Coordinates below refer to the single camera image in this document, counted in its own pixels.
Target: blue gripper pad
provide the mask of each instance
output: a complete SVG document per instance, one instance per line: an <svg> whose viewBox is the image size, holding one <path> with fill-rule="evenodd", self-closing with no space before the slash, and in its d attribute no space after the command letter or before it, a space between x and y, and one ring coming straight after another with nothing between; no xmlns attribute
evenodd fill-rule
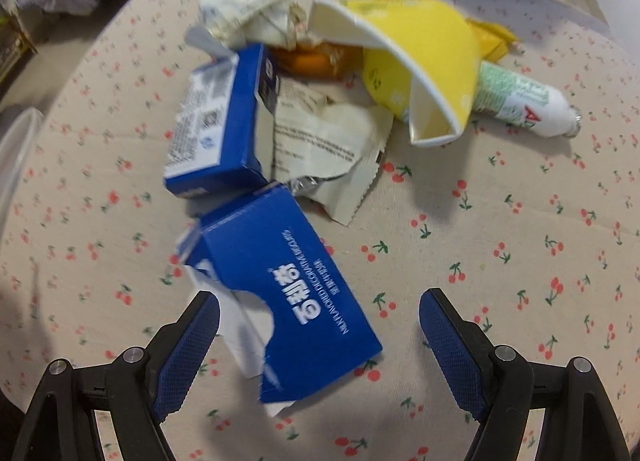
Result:
<svg viewBox="0 0 640 461"><path fill-rule="evenodd" d="M193 317L159 371L153 403L154 414L159 422L163 422L168 414L180 410L218 331L220 306L216 297L210 293L208 295L210 297Z"/></svg>
<svg viewBox="0 0 640 461"><path fill-rule="evenodd" d="M482 395L480 370L433 295L420 298L420 327L429 342L442 374L463 411L480 421L487 410Z"/></svg>

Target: orange packaging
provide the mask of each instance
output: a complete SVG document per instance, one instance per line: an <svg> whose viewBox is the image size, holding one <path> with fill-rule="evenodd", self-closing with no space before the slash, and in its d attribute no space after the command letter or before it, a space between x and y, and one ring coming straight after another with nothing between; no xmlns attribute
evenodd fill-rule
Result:
<svg viewBox="0 0 640 461"><path fill-rule="evenodd" d="M294 51L270 48L281 70L292 76L335 80L362 68L362 48L322 42L316 46L298 44Z"/></svg>

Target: metal cap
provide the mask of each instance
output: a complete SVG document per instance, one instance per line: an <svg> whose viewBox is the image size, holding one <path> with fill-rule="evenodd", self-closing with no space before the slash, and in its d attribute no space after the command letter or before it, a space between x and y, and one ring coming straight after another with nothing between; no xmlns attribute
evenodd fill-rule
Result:
<svg viewBox="0 0 640 461"><path fill-rule="evenodd" d="M574 360L574 367L581 373L588 373L591 370L591 362L586 358L578 357Z"/></svg>
<svg viewBox="0 0 640 461"><path fill-rule="evenodd" d="M582 128L582 114L580 113L580 109L578 107L571 107L571 112L574 114L575 125L569 132L563 134L564 137L576 137Z"/></svg>
<svg viewBox="0 0 640 461"><path fill-rule="evenodd" d="M66 369L66 363L62 360L56 360L54 362L51 362L51 364L49 365L49 372L52 375L58 375L60 373L65 372Z"/></svg>
<svg viewBox="0 0 640 461"><path fill-rule="evenodd" d="M516 359L516 351L510 346L497 346L495 355L505 362L511 362Z"/></svg>
<svg viewBox="0 0 640 461"><path fill-rule="evenodd" d="M142 348L130 347L129 349L124 351L122 358L125 362L127 362L127 364L135 364L136 362L139 362L144 355L145 351L143 351Z"/></svg>

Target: torn blue box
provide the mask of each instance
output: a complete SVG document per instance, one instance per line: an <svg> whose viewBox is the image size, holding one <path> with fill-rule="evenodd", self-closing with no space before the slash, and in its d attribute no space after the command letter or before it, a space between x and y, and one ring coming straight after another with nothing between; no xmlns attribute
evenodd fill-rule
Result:
<svg viewBox="0 0 640 461"><path fill-rule="evenodd" d="M166 188L194 197L266 185L278 86L262 44L194 70L169 145Z"/></svg>
<svg viewBox="0 0 640 461"><path fill-rule="evenodd" d="M199 275L234 294L253 293L273 314L273 335L264 341L260 401L310 396L382 351L324 244L284 186L271 184L210 212L179 246L185 264ZM221 300L222 319L224 312ZM230 349L252 336L252 330L246 334L251 322L242 321L242 311L237 314L238 326L245 328L234 344L223 334Z"/></svg>

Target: yellow paper cup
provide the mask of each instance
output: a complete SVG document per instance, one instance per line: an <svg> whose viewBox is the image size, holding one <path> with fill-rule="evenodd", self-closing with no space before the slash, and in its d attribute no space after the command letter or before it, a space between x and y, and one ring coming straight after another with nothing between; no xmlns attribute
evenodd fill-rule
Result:
<svg viewBox="0 0 640 461"><path fill-rule="evenodd" d="M366 48L362 78L374 100L397 110L408 96L412 144L440 145L462 134L480 48L454 8L439 0L316 0L309 29L324 40Z"/></svg>

